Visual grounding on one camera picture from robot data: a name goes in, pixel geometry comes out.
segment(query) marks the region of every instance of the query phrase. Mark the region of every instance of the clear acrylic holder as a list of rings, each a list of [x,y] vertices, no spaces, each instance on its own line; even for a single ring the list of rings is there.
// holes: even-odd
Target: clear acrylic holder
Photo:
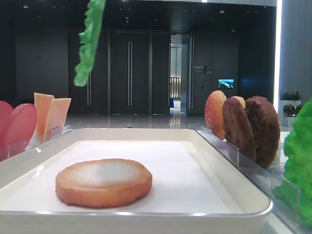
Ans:
[[[7,160],[11,157],[14,157],[18,154],[21,154],[26,150],[37,147],[69,131],[70,131],[69,125],[65,127],[58,127],[58,128],[52,129],[51,131],[39,137],[33,137],[32,139],[28,141],[19,141],[12,145],[9,145],[7,149],[0,150],[0,162]]]
[[[274,202],[273,212],[294,233],[311,234],[312,227],[307,226],[301,218],[301,201],[311,204],[312,200],[303,197],[300,189],[284,178],[283,169],[264,169],[239,152],[239,149],[215,136],[211,130],[202,127],[201,135],[219,151],[231,164],[233,164],[245,177],[265,193]],[[292,194],[292,199],[285,199],[283,193],[278,194],[277,189],[283,185],[283,191]]]

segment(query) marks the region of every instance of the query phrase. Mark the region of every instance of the wall sign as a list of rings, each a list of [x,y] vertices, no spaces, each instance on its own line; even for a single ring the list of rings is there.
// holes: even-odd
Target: wall sign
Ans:
[[[212,70],[207,70],[207,66],[194,66],[194,72],[203,72],[204,74],[212,74]]]

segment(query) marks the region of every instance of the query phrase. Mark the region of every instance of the white planter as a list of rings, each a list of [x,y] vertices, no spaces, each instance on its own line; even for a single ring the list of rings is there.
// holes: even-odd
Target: white planter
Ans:
[[[284,125],[284,116],[285,116],[284,111],[283,111],[284,106],[286,105],[298,106],[300,104],[301,104],[300,100],[299,101],[279,100],[278,111],[277,111],[279,123]]]
[[[292,127],[293,126],[293,121],[295,117],[289,117],[289,116],[284,116],[283,118],[283,125]]]

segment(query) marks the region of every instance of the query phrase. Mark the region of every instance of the shiny floor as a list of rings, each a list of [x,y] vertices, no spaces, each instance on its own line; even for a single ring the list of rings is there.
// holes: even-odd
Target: shiny floor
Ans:
[[[200,130],[206,126],[204,116],[187,116],[180,112],[180,105],[175,101],[169,115],[69,115],[66,125],[71,129],[79,128],[170,128]],[[292,127],[281,126],[282,132],[289,132]]]

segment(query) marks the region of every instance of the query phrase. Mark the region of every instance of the potted plant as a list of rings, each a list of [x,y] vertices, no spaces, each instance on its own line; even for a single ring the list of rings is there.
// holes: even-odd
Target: potted plant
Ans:
[[[303,107],[302,104],[297,105],[297,106],[285,105],[283,108],[283,112],[285,114],[284,119],[283,119],[283,125],[292,127],[294,118],[301,111],[302,107]]]
[[[283,112],[283,108],[286,105],[298,106],[301,104],[302,96],[299,91],[288,92],[284,90],[279,95],[278,101],[278,118],[279,122],[282,124],[284,122],[285,113]]]

